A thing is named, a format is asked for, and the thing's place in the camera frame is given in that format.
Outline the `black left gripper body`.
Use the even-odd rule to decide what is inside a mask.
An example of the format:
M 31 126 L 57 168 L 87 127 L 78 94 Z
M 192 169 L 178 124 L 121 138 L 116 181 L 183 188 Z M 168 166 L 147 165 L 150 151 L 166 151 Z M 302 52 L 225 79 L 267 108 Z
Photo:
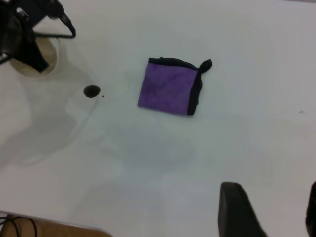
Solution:
M 0 2 L 0 56 L 16 57 L 37 48 L 29 14 L 19 0 Z

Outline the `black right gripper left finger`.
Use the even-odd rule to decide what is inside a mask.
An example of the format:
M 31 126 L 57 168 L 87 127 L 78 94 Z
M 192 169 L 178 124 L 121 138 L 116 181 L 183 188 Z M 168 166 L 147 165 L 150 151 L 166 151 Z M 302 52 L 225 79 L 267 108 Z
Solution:
M 220 186 L 218 231 L 221 237 L 265 237 L 246 191 L 239 183 Z

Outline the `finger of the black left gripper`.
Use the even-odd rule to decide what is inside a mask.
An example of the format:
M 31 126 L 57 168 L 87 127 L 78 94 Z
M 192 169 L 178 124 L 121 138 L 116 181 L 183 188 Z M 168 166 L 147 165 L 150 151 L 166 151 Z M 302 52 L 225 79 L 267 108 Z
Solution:
M 36 45 L 20 48 L 15 54 L 14 59 L 25 63 L 39 73 L 42 73 L 49 67 L 48 62 L 44 59 Z

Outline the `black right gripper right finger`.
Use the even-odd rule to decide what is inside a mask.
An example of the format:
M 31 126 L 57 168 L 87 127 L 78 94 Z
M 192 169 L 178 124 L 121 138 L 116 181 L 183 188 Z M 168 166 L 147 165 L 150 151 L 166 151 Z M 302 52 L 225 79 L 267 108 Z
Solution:
M 306 228 L 309 236 L 316 235 L 316 182 L 311 187 L 306 213 Z

